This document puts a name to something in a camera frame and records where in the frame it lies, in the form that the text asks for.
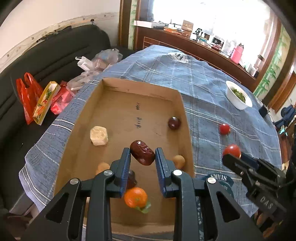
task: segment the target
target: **pink thermos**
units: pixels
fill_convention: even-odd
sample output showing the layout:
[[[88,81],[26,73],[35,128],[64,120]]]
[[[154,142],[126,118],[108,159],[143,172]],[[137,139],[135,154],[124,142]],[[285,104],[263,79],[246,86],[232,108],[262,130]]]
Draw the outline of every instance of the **pink thermos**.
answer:
[[[230,59],[235,62],[236,64],[239,63],[241,57],[242,57],[242,52],[244,51],[244,45],[242,43],[240,43],[239,45],[237,45],[232,54],[231,54],[231,57]]]

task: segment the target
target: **white bowl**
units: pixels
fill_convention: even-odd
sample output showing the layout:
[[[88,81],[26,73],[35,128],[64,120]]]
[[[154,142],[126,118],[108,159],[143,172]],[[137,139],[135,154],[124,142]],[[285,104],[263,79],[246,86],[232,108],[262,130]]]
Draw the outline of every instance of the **white bowl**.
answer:
[[[250,97],[247,95],[246,92],[242,88],[240,88],[236,83],[233,83],[231,81],[226,81],[227,89],[226,89],[226,97],[227,99],[239,110],[243,110],[247,107],[252,107],[252,101]],[[231,90],[231,88],[237,89],[239,92],[241,92],[244,95],[244,98],[246,99],[246,103],[242,102]]]

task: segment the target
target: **bright window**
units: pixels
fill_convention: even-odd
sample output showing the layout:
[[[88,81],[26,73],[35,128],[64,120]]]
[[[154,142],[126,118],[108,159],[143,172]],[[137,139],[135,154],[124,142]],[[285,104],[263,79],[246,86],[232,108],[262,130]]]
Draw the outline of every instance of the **bright window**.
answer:
[[[242,60],[254,64],[263,47],[270,8],[262,0],[154,0],[155,22],[194,23],[193,32],[244,44]]]

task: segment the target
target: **plaid tablecloth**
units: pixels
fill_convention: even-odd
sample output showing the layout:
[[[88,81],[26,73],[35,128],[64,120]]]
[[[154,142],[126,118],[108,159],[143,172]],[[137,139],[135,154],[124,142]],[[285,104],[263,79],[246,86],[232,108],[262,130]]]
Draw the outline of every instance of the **plaid tablecloth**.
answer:
[[[67,139],[87,99],[104,77],[148,82],[178,90],[183,98],[190,128],[196,177],[215,177],[247,214],[252,215],[256,211],[257,207],[245,197],[246,188],[241,178],[223,166],[222,152],[227,145],[235,143],[242,152],[280,167],[279,140],[269,115],[265,118],[260,116],[260,105],[242,85],[253,107],[236,109],[225,96],[225,82],[235,80],[206,62],[158,45],[127,57],[86,83],[29,150],[19,177],[26,194],[39,210],[53,197]],[[221,123],[230,125],[230,135],[219,134]]]

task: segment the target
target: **metal screw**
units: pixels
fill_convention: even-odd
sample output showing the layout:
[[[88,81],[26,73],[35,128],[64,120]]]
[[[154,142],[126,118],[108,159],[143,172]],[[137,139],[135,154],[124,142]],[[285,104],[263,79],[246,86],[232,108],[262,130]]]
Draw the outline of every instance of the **metal screw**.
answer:
[[[104,171],[104,175],[105,176],[110,176],[110,175],[112,175],[113,174],[113,172],[111,171],[111,170],[106,170],[106,171]]]
[[[73,179],[70,180],[70,183],[71,183],[72,185],[75,185],[75,184],[77,184],[78,182],[79,182],[79,180],[78,180],[77,178],[73,178]]]
[[[213,177],[209,177],[209,178],[207,179],[207,181],[208,181],[208,183],[210,183],[210,184],[214,184],[214,183],[216,183],[216,179],[213,178]]]
[[[173,171],[173,174],[175,175],[175,176],[180,176],[180,175],[182,175],[182,171],[181,170],[174,170]]]

